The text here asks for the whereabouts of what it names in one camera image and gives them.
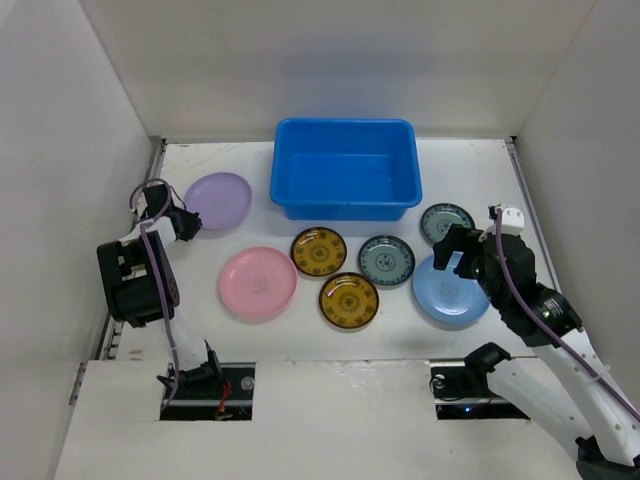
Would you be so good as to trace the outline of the purple plastic plate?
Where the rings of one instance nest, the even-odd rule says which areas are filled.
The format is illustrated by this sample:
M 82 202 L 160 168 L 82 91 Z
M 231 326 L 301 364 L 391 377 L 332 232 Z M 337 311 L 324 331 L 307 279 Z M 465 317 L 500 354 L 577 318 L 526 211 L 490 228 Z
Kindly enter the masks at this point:
M 238 174 L 216 172 L 196 180 L 187 189 L 184 201 L 189 212 L 199 215 L 204 230 L 228 230 L 247 216 L 252 189 Z

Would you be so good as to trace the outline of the light blue plastic plate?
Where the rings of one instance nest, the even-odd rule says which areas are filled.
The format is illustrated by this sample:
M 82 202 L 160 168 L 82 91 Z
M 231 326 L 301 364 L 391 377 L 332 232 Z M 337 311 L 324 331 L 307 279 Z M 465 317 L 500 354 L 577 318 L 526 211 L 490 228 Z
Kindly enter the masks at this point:
M 415 269 L 412 288 L 420 308 L 435 320 L 456 328 L 477 323 L 490 303 L 476 280 L 454 273 L 462 254 L 454 252 L 444 270 L 434 268 L 434 256 Z

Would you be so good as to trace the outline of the pink plastic plate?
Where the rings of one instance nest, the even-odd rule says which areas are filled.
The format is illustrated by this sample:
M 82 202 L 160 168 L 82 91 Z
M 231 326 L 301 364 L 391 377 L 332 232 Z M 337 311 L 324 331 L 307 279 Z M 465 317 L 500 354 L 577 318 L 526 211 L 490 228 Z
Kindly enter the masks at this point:
M 297 289 L 292 260 L 272 247 L 244 249 L 233 255 L 218 277 L 224 306 L 250 321 L 267 321 L 284 311 Z

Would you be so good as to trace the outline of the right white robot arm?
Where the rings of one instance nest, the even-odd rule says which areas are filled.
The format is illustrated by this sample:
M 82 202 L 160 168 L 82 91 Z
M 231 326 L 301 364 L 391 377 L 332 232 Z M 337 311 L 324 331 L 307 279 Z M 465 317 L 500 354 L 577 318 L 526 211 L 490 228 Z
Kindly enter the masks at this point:
M 518 235 L 454 225 L 434 246 L 434 268 L 444 269 L 455 253 L 461 256 L 455 275 L 478 282 L 568 397 L 531 378 L 493 342 L 465 357 L 466 388 L 494 393 L 525 413 L 564 448 L 581 478 L 638 478 L 639 412 L 615 385 L 568 300 L 538 281 L 533 251 Z

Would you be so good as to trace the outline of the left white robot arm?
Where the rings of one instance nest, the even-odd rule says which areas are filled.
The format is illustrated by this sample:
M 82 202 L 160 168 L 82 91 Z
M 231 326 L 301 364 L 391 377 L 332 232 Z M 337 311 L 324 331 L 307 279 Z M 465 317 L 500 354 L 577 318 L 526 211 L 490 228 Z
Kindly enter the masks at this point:
M 108 311 L 113 320 L 153 333 L 171 361 L 159 381 L 168 399 L 197 392 L 211 396 L 225 383 L 218 356 L 195 339 L 178 312 L 180 292 L 167 248 L 195 238 L 202 227 L 175 189 L 156 178 L 139 184 L 129 197 L 136 223 L 127 235 L 97 247 Z

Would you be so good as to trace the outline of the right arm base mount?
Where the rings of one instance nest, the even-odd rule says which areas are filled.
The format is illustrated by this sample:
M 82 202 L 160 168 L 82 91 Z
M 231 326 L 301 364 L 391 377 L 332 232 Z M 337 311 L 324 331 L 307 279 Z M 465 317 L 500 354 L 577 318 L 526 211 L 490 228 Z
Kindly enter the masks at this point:
M 438 420 L 528 420 L 529 417 L 491 392 L 463 361 L 430 363 L 429 389 Z

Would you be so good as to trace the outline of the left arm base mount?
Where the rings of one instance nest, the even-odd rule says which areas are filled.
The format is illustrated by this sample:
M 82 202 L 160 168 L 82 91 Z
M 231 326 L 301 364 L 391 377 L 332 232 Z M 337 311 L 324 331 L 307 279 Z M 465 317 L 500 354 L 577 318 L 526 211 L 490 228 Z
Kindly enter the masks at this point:
M 163 396 L 159 418 L 161 421 L 250 421 L 253 416 L 255 363 L 222 363 L 222 377 L 215 377 L 210 368 L 202 365 L 179 374 L 178 389 L 167 404 L 172 392 L 174 371 L 158 376 Z

